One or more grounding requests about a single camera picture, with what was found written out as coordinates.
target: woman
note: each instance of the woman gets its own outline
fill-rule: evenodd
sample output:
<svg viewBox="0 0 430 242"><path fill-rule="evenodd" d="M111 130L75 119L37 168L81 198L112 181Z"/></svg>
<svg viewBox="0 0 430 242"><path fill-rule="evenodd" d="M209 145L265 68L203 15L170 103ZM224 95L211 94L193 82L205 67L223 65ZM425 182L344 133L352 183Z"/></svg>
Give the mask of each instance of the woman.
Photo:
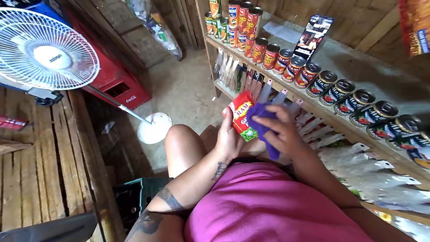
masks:
<svg viewBox="0 0 430 242"><path fill-rule="evenodd" d="M209 153L189 127L175 125L165 142L175 179L150 202L126 241L414 241L361 206L302 141L282 106L266 109L278 120L252 119L279 133L264 137L289 157L279 163L292 160L297 181L273 164L237 162L264 156L265 148L258 140L243 147L230 109Z"/></svg>

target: fan stand pole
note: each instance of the fan stand pole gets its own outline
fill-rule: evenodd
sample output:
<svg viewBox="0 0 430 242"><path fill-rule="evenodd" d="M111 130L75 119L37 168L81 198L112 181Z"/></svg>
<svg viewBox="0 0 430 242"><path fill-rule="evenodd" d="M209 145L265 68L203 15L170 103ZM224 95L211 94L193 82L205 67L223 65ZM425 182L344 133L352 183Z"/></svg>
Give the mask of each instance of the fan stand pole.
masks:
<svg viewBox="0 0 430 242"><path fill-rule="evenodd" d="M142 122L147 123L148 125L151 125L151 122L149 122L148 120L142 118L141 116L137 115L135 112L131 111L129 108L127 108L126 106L122 105L121 103L117 102L115 99L113 99L112 97L106 95L104 92L101 92L99 89L91 86L91 85L87 85L87 87L89 87L91 90L93 90L94 92L96 92L98 95L106 98L107 100L113 102L116 106L118 106L118 108L126 111L127 113L135 116L136 118L140 119Z"/></svg>

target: purple cloth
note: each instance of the purple cloth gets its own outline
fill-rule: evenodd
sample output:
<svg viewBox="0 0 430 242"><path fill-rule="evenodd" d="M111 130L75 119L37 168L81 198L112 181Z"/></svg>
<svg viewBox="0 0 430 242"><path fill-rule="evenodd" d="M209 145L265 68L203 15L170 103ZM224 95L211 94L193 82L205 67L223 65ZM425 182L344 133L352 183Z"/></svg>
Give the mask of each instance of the purple cloth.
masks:
<svg viewBox="0 0 430 242"><path fill-rule="evenodd" d="M272 161L276 161L277 159L279 159L279 155L280 152L273 146L271 145L265 138L264 138L264 134L266 134L270 128L263 126L257 122L255 122L254 120L252 120L252 116L257 115L259 117L263 117L263 118L273 118L273 119L278 119L276 117L275 113L266 111L266 106L267 105L271 105L271 103L267 102L267 103L256 103L254 104L252 107L249 108L249 110L246 113L246 119L248 121L248 124L251 126L251 128L255 129L258 133L258 138L266 143L266 148L267 148L267 152L269 153L269 157Z"/></svg>

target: hand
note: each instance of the hand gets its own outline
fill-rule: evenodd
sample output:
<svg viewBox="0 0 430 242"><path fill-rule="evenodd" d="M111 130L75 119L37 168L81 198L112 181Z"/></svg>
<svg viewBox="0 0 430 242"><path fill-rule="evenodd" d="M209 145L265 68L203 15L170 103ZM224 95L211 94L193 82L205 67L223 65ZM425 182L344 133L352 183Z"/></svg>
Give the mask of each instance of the hand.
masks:
<svg viewBox="0 0 430 242"><path fill-rule="evenodd" d="M266 110L274 112L278 119L262 118L258 116L253 116L252 119L279 133L276 135L273 131L269 130L264 134L264 137L271 145L284 154L290 154L295 149L300 149L303 147L302 145L305 145L298 134L293 118L286 108L281 105L267 105Z"/></svg>
<svg viewBox="0 0 430 242"><path fill-rule="evenodd" d="M233 112L231 109L225 108L223 113L225 114L225 118L218 131L218 140L214 150L226 162L230 162L239 155L245 140L231 126L233 123Z"/></svg>

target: woman's left hand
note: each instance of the woman's left hand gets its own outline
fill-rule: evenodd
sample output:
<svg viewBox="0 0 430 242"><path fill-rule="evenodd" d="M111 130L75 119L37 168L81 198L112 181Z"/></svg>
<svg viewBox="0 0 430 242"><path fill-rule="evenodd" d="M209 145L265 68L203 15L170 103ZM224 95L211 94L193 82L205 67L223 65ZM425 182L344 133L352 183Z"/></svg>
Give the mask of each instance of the woman's left hand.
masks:
<svg viewBox="0 0 430 242"><path fill-rule="evenodd" d="M245 140L231 126L233 123L233 112L229 107L225 108L224 121L218 131L218 140L215 145L215 152L226 162L232 161L239 155Z"/></svg>

